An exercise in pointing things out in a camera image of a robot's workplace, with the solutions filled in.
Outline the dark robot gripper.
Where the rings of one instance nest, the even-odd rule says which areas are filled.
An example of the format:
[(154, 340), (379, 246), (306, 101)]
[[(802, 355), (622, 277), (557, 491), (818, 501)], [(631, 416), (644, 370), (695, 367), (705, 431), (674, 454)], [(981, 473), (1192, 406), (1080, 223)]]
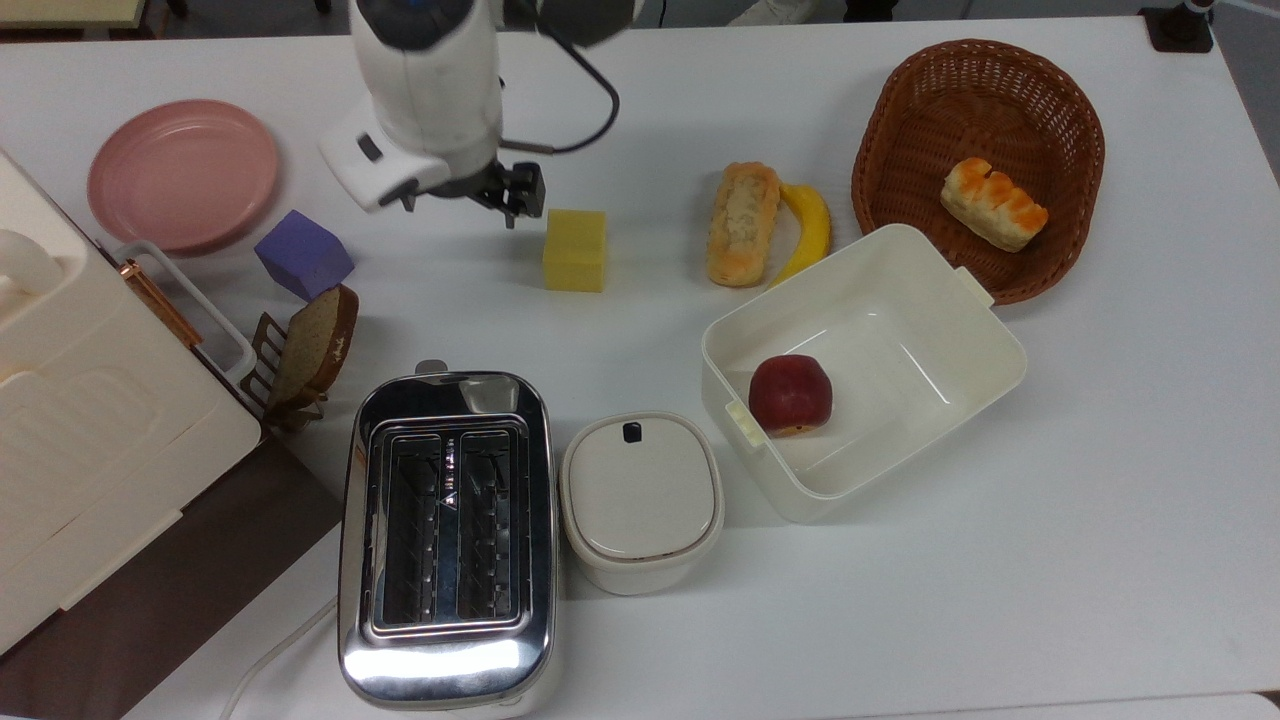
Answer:
[[(497, 159), (503, 124), (495, 99), (477, 108), (429, 102), (397, 115), (362, 97), (321, 137), (320, 151), (365, 211), (401, 202), (412, 213), (419, 193), (458, 197), (475, 190)], [(540, 165), (518, 161), (497, 169), (506, 227), (513, 229), (521, 217), (543, 218), (547, 187)]]

